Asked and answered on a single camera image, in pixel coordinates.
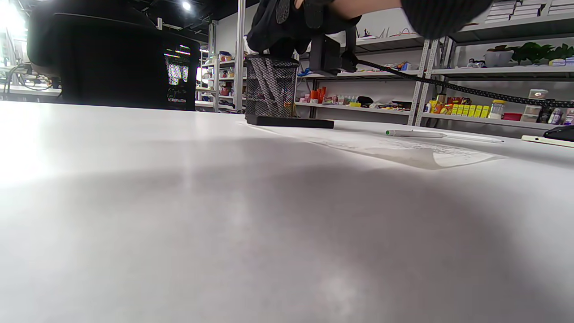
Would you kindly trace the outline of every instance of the potted plant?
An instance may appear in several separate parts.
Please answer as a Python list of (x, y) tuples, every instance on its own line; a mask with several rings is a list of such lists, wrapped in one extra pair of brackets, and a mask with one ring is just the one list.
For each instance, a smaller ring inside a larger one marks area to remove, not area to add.
[(495, 48), (490, 48), (484, 54), (484, 63), (486, 67), (505, 67), (510, 63), (510, 59), (513, 55), (513, 47), (507, 47), (506, 45), (496, 46)]
[(540, 46), (537, 43), (529, 42), (520, 47), (512, 47), (514, 54), (512, 59), (518, 62), (529, 60), (532, 64), (538, 64), (548, 56), (554, 47), (552, 45)]
[(567, 59), (573, 56), (574, 56), (574, 47), (562, 44), (562, 46), (556, 47), (554, 50), (549, 51), (548, 54), (546, 54), (545, 58), (547, 58), (548, 60), (553, 60), (553, 59)]

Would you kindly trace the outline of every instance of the jar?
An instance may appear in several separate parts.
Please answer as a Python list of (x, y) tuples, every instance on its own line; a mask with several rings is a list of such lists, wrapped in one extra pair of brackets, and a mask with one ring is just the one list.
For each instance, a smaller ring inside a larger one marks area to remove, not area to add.
[(504, 106), (506, 101), (503, 100), (493, 100), (492, 106), (490, 107), (490, 114), (488, 117), (490, 119), (502, 119), (504, 114)]

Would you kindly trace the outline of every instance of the book stack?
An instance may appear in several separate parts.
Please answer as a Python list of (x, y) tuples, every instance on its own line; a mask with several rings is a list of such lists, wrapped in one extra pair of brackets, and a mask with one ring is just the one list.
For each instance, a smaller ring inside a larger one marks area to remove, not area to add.
[(510, 20), (536, 18), (540, 16), (547, 2), (547, 0), (519, 0)]
[(548, 14), (574, 13), (574, 0), (553, 0)]
[(484, 23), (492, 24), (494, 22), (508, 21), (510, 19), (510, 15), (514, 13), (515, 6), (516, 0), (494, 2)]

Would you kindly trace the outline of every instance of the bottle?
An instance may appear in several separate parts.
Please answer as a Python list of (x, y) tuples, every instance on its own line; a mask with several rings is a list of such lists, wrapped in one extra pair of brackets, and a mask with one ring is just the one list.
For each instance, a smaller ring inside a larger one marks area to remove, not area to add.
[(506, 101), (503, 100), (493, 100), (492, 105), (490, 107), (490, 114), (488, 117), (490, 119), (502, 119), (502, 115), (504, 114)]
[(552, 111), (550, 119), (548, 119), (548, 124), (559, 125), (560, 120), (562, 120), (562, 110), (560, 110), (560, 108), (557, 107), (556, 109), (554, 109), (554, 111)]

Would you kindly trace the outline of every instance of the black rectangular base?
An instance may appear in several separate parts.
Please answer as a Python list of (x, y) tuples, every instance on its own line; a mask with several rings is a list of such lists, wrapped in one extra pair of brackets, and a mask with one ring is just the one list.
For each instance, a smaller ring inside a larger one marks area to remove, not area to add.
[(335, 122), (332, 120), (321, 119), (303, 119), (303, 118), (279, 118), (267, 116), (254, 116), (248, 114), (245, 116), (247, 123), (256, 126), (275, 126), (275, 127), (298, 127), (298, 128), (323, 128), (333, 129)]

